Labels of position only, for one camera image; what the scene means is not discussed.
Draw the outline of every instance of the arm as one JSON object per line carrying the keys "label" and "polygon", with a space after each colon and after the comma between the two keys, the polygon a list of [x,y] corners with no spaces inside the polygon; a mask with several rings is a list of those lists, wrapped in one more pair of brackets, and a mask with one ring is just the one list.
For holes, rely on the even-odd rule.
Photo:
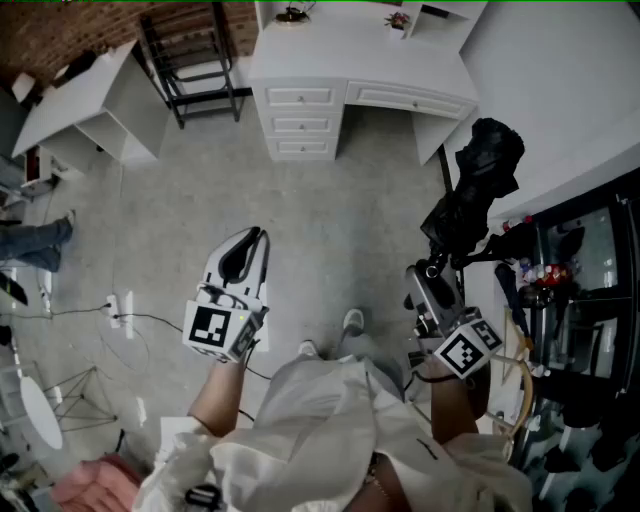
{"label": "arm", "polygon": [[[449,370],[436,357],[427,359],[430,378],[449,375]],[[451,441],[460,434],[477,434],[467,386],[460,379],[431,384],[431,430],[440,444]]]}
{"label": "arm", "polygon": [[189,409],[189,416],[200,421],[215,437],[226,436],[236,428],[243,382],[244,363],[215,364]]}

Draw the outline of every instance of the electrical cable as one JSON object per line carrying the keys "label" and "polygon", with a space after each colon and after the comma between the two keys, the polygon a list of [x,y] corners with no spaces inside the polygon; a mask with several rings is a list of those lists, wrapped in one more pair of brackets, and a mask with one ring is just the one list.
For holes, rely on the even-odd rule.
{"label": "electrical cable", "polygon": [[252,370],[251,368],[249,368],[249,359],[251,359],[251,356],[253,355],[253,351],[256,348],[256,345],[260,343],[260,340],[255,340],[252,344],[251,344],[251,348],[249,349],[249,353],[247,354],[247,360],[244,363],[244,369],[247,370],[250,373],[253,373],[254,375],[257,375],[258,377],[264,379],[264,380],[271,380],[271,377],[267,377],[266,375],[262,375],[261,373],[258,373],[255,370]]}
{"label": "electrical cable", "polygon": [[118,318],[123,318],[125,316],[140,316],[144,318],[153,318],[154,320],[158,320],[160,322],[167,324],[170,327],[173,327],[178,332],[183,332],[182,329],[180,329],[180,327],[172,324],[171,322],[169,322],[169,320],[165,320],[164,318],[160,318],[159,316],[149,315],[147,313],[123,313],[122,315],[113,315],[113,317],[111,318],[115,318],[117,320]]}
{"label": "electrical cable", "polygon": [[108,308],[110,306],[109,303],[100,306],[99,308],[91,308],[91,309],[70,309],[69,311],[60,311],[58,313],[55,313],[53,311],[51,311],[50,315],[32,315],[32,316],[27,316],[27,315],[16,315],[15,313],[0,313],[2,316],[11,316],[11,317],[15,317],[15,318],[27,318],[27,319],[31,319],[31,318],[44,318],[45,320],[53,320],[53,318],[55,318],[56,316],[62,316],[62,315],[70,315],[70,314],[75,314],[75,313],[92,313],[94,311],[100,311],[104,308]]}
{"label": "electrical cable", "polygon": [[446,382],[448,380],[457,379],[458,376],[455,373],[452,373],[451,375],[445,375],[444,377],[435,377],[433,379],[428,379],[427,377],[423,377],[422,375],[420,375],[418,372],[412,372],[411,373],[411,378],[409,379],[409,382],[404,387],[405,391],[407,389],[409,389],[411,384],[413,384],[413,379],[414,378],[417,378],[418,380],[420,380],[422,382],[425,382],[427,384],[438,384],[439,382]]}
{"label": "electrical cable", "polygon": [[98,331],[98,336],[100,337],[100,341],[104,344],[104,346],[106,346],[109,351],[116,357],[116,359],[118,361],[120,361],[120,363],[123,366],[126,366],[129,370],[131,370],[132,372],[138,374],[138,375],[144,375],[147,373],[147,369],[149,368],[149,363],[151,362],[151,350],[149,349],[149,343],[147,343],[147,340],[145,339],[145,337],[140,333],[140,331],[138,331],[133,325],[131,325],[130,323],[127,323],[131,329],[138,335],[140,336],[140,339],[142,340],[142,343],[144,343],[144,348],[147,352],[147,362],[144,365],[144,369],[142,371],[138,371],[135,368],[133,368],[132,366],[128,365],[127,363],[124,362],[124,360],[118,355],[118,353],[114,350],[114,348],[107,342],[107,340],[104,339],[104,337],[102,336],[102,331],[100,330],[100,327],[98,326],[98,324],[96,323],[96,330]]}
{"label": "electrical cable", "polygon": [[[122,185],[124,183],[124,165],[120,164],[120,183],[118,184],[118,202],[116,203],[116,212],[114,218],[120,220],[120,203],[122,202]],[[116,294],[116,249],[118,248],[118,235],[120,230],[114,229],[113,232],[113,261],[111,262],[111,293]]]}
{"label": "electrical cable", "polygon": [[53,202],[53,194],[55,193],[56,188],[57,187],[55,187],[51,191],[51,193],[49,194],[49,202],[47,203],[47,207],[44,210],[44,217],[42,217],[42,224],[41,225],[44,225],[44,224],[47,223],[47,217],[49,216],[49,208],[51,207],[51,203]]}
{"label": "electrical cable", "polygon": [[244,412],[242,409],[238,409],[238,412],[243,416],[246,416],[247,418],[249,418],[251,421],[254,421],[254,422],[256,421],[256,419],[253,416],[251,416],[251,414]]}

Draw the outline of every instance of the sneaker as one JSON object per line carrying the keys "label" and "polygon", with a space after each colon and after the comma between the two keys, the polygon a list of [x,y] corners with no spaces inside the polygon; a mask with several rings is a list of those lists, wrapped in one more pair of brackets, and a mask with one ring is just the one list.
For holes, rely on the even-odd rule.
{"label": "sneaker", "polygon": [[342,322],[342,328],[346,329],[349,326],[364,331],[364,314],[362,311],[359,309],[350,309],[347,311]]}
{"label": "sneaker", "polygon": [[67,222],[71,224],[71,227],[73,227],[73,225],[76,223],[76,211],[69,210],[64,214],[64,218],[67,219]]}
{"label": "sneaker", "polygon": [[302,343],[300,343],[300,347],[298,348],[298,354],[317,357],[318,347],[316,347],[316,344],[313,341],[304,340]]}

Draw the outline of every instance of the gray floor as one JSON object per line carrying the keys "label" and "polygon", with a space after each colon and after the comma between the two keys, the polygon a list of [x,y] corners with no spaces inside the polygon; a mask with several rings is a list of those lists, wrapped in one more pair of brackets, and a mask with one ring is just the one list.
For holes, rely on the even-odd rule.
{"label": "gray floor", "polygon": [[[209,252],[245,227],[267,229],[271,348],[251,365],[271,374],[302,339],[329,346],[350,307],[365,308],[368,330],[381,343],[393,347],[406,337],[412,319],[402,307],[403,273],[428,254],[419,226],[443,193],[437,159],[418,165],[409,113],[349,108],[335,162],[275,163],[249,98],[237,124],[217,117],[170,128],[160,161],[125,170],[122,181],[118,164],[98,159],[85,179],[63,182],[50,204],[47,196],[30,206],[27,220],[77,211],[53,277],[54,311],[99,307],[114,291],[121,303],[131,294],[135,312],[179,326]],[[17,269],[17,279],[31,306],[12,309],[4,297],[2,311],[40,313],[34,269]],[[151,463],[159,418],[185,413],[211,364],[154,320],[134,319],[133,339],[112,330],[101,313],[1,320],[10,320],[21,359],[35,360],[46,384],[98,365],[99,384],[120,418],[66,434],[67,450],[49,458],[50,467],[111,451],[119,428],[128,432],[129,451]],[[98,390],[96,383],[96,401]],[[247,375],[242,407],[255,413],[264,392],[265,382]]]}

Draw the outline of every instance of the person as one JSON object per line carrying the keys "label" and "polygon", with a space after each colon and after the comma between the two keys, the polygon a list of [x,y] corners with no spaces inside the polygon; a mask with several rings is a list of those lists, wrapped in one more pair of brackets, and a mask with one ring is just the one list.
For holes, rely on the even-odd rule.
{"label": "person", "polygon": [[60,246],[71,240],[76,214],[69,210],[64,217],[43,226],[0,226],[0,259],[16,259],[34,267],[57,272],[60,269]]}
{"label": "person", "polygon": [[[351,310],[334,360],[311,341],[272,378],[253,428],[236,428],[244,364],[217,364],[185,418],[161,420],[133,510],[529,511],[505,439],[480,435],[463,381],[432,386],[433,437],[404,403],[402,372]],[[429,376],[449,370],[428,361]]]}

